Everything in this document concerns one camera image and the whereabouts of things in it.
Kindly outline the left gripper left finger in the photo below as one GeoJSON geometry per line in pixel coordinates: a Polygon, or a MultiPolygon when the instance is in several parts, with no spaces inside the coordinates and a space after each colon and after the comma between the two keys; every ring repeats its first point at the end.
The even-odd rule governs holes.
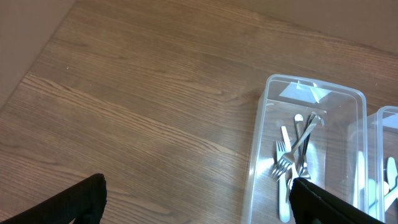
{"type": "Polygon", "coordinates": [[[2,224],[99,224],[107,203],[106,180],[97,173],[2,224]]]}

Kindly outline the dark-handled metal fork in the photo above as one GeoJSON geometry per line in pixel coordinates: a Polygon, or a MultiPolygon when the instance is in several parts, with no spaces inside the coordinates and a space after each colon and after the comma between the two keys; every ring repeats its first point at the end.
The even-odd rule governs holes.
{"type": "Polygon", "coordinates": [[[310,174],[308,172],[308,164],[307,164],[307,149],[310,140],[310,135],[307,136],[306,140],[303,143],[303,152],[302,152],[302,164],[299,171],[299,176],[310,179],[310,174]]]}

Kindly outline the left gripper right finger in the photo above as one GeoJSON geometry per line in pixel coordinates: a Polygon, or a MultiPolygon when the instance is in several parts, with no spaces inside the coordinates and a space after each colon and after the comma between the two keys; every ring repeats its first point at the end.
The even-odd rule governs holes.
{"type": "Polygon", "coordinates": [[[301,177],[293,180],[289,201],[296,224],[383,224],[301,177]]]}

